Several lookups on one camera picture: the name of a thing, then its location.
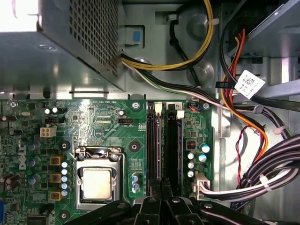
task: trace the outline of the white wire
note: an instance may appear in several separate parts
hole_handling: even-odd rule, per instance
[[[225,106],[223,106],[223,105],[221,105],[221,104],[219,104],[219,103],[213,102],[213,101],[209,100],[208,98],[206,98],[206,97],[204,97],[204,96],[202,96],[202,95],[199,95],[199,94],[196,94],[196,93],[193,93],[193,92],[190,92],[190,91],[174,90],[174,89],[171,89],[171,88],[166,88],[166,87],[160,86],[160,85],[158,85],[158,84],[155,85],[155,84],[153,84],[152,82],[150,82],[150,81],[149,81],[142,73],[140,73],[140,71],[138,71],[136,68],[131,67],[130,65],[128,65],[128,64],[125,63],[125,62],[122,62],[122,63],[123,63],[123,65],[126,66],[127,68],[129,68],[129,69],[131,69],[132,71],[136,72],[136,73],[137,73],[142,79],[144,79],[148,84],[150,84],[151,86],[153,86],[153,87],[155,87],[155,88],[157,88],[157,89],[161,89],[161,90],[169,90],[170,92],[177,92],[177,93],[183,93],[183,94],[187,94],[187,95],[190,95],[190,96],[194,96],[194,97],[196,97],[196,98],[198,98],[198,99],[201,99],[201,100],[203,100],[203,101],[205,101],[205,102],[208,102],[208,103],[210,103],[210,104],[212,104],[212,105],[215,105],[215,106],[220,107],[220,108],[222,108],[222,109],[228,110],[227,107],[225,107]],[[241,111],[241,112],[249,112],[248,110],[239,110],[239,111]]]
[[[291,171],[291,169],[285,169],[282,170],[276,177],[273,177],[272,179],[270,179],[268,181],[268,184],[271,184],[275,181],[277,181],[278,179],[286,176],[289,172]],[[251,191],[251,190],[255,190],[257,188],[261,188],[264,187],[264,184],[259,184],[259,185],[255,185],[252,187],[248,187],[248,188],[242,188],[242,189],[236,189],[236,190],[230,190],[230,191],[211,191],[208,190],[203,183],[200,183],[200,191],[204,194],[208,194],[208,195],[226,195],[226,194],[235,194],[235,193],[242,193],[244,191]]]

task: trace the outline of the motherboard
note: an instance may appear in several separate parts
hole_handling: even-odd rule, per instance
[[[2,100],[0,222],[61,225],[133,203],[155,179],[198,197],[197,176],[212,178],[210,123],[198,102]]]

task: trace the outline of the cable clip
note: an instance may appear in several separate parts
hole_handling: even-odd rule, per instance
[[[178,20],[179,16],[177,14],[169,14],[167,17],[167,21]]]
[[[220,20],[219,20],[219,18],[215,18],[215,19],[212,19],[212,20],[209,20],[208,22],[207,22],[207,24],[208,25],[218,25],[220,23]]]
[[[265,175],[263,175],[263,174],[259,175],[259,181],[262,183],[262,185],[268,192],[270,192],[272,190],[268,184],[269,179]]]
[[[275,128],[273,130],[273,133],[275,135],[280,135],[284,129],[287,129],[287,126],[282,126],[282,127]]]

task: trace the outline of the white connector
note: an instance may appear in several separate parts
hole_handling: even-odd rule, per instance
[[[193,192],[196,194],[196,199],[199,201],[204,197],[204,194],[200,191],[200,183],[210,188],[210,181],[203,173],[195,175]]]
[[[55,137],[56,127],[41,127],[39,134],[40,137]]]

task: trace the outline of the white cable tie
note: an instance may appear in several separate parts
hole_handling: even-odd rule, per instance
[[[287,126],[282,126],[282,127],[275,128],[275,129],[273,130],[273,133],[274,133],[275,135],[279,135],[279,134],[281,134],[282,131],[283,131],[284,129],[286,129],[286,128],[287,128]]]
[[[220,23],[220,20],[219,20],[219,18],[214,18],[214,19],[212,19],[212,20],[209,20],[208,22],[207,22],[207,24],[208,25],[218,25]]]
[[[262,183],[262,185],[268,192],[270,192],[272,190],[268,184],[269,179],[265,175],[263,175],[263,174],[259,175],[259,181]]]

